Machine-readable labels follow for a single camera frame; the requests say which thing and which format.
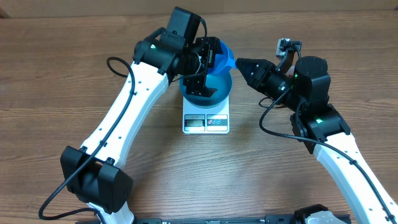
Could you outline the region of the blue plastic scoop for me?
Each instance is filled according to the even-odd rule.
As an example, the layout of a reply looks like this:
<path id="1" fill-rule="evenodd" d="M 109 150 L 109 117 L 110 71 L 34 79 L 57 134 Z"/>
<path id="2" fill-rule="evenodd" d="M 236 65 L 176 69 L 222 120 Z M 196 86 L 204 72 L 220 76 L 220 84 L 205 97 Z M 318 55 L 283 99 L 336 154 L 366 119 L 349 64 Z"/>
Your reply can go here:
<path id="1" fill-rule="evenodd" d="M 237 69 L 233 51 L 221 40 L 221 54 L 215 55 L 213 67 L 208 68 L 209 74 L 219 74 L 229 72 L 232 68 Z"/>

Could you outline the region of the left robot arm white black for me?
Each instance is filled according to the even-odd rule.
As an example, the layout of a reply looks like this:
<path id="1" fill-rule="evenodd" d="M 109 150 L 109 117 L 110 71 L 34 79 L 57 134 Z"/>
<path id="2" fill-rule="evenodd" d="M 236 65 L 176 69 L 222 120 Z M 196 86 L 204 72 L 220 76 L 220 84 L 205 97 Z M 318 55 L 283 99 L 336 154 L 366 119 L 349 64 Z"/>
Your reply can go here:
<path id="1" fill-rule="evenodd" d="M 63 151 L 67 189 L 86 203 L 98 223 L 134 222 L 127 205 L 133 181 L 123 167 L 138 130 L 170 84 L 181 81 L 193 96 L 214 94 L 205 81 L 220 42 L 197 36 L 204 24 L 199 15 L 176 7 L 167 27 L 136 44 L 126 82 L 98 128 L 79 149 Z"/>

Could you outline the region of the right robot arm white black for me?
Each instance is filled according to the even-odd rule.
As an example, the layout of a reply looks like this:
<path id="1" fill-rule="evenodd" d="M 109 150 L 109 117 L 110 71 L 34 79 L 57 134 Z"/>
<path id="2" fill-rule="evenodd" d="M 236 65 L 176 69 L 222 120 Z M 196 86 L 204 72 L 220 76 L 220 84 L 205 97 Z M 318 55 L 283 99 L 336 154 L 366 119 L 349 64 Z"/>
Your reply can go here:
<path id="1" fill-rule="evenodd" d="M 293 75 L 265 59 L 239 58 L 236 67 L 247 84 L 292 111 L 292 134 L 260 128 L 267 134 L 303 142 L 328 171 L 358 223 L 397 223 L 397 204 L 361 155 L 342 115 L 330 104 L 326 60 L 306 56 Z"/>

